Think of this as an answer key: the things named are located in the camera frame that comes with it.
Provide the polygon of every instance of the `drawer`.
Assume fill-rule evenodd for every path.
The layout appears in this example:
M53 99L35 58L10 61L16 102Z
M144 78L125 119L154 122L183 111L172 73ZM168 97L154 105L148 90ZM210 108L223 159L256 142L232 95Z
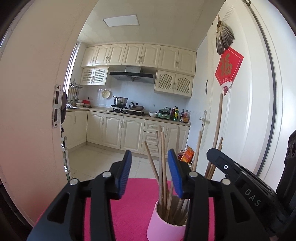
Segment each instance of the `drawer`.
M161 125L164 134L166 134L167 123L153 120L145 120L144 131L155 133L156 131L158 131L159 125Z
M157 145L156 142L156 134L151 132L143 132L143 140L142 143L147 142L148 145Z
M155 146L155 145L149 145L149 144L147 144L147 145L148 145L150 154L152 156L158 156L157 146ZM147 155L147 152L146 152L146 148L145 148L145 144L144 143L142 143L141 154Z

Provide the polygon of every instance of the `pink cup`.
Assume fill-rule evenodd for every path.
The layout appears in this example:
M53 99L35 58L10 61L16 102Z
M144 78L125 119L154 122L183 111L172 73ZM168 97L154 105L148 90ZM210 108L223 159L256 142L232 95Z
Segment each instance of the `pink cup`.
M173 196L172 208L176 208L179 198ZM172 225L160 218L157 212L158 201L155 204L147 229L149 241L180 241L184 237L186 225Z

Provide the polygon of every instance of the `hanging brush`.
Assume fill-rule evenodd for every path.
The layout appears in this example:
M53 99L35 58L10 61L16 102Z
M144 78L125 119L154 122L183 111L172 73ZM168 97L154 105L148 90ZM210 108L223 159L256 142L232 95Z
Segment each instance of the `hanging brush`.
M233 44L234 36L227 25L220 20L218 14L216 48L218 55L224 53Z

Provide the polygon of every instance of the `stainless steel pot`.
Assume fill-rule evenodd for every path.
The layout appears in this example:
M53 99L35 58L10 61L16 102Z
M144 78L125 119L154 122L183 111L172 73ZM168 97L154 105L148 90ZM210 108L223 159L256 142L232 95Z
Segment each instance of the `stainless steel pot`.
M117 96L113 96L113 98L114 98L114 105L118 107L125 107L126 103L128 102L128 98L117 97Z
M144 106L140 106L138 105L138 103L134 104L134 102L131 102L132 104L129 105L131 110L137 110L137 111L141 111L144 110Z

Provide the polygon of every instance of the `orange food package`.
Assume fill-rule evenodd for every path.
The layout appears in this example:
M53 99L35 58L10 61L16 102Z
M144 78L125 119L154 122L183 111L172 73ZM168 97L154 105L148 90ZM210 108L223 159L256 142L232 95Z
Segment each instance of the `orange food package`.
M187 150L184 152L181 161L190 163L194 155L194 151L191 147L187 146Z

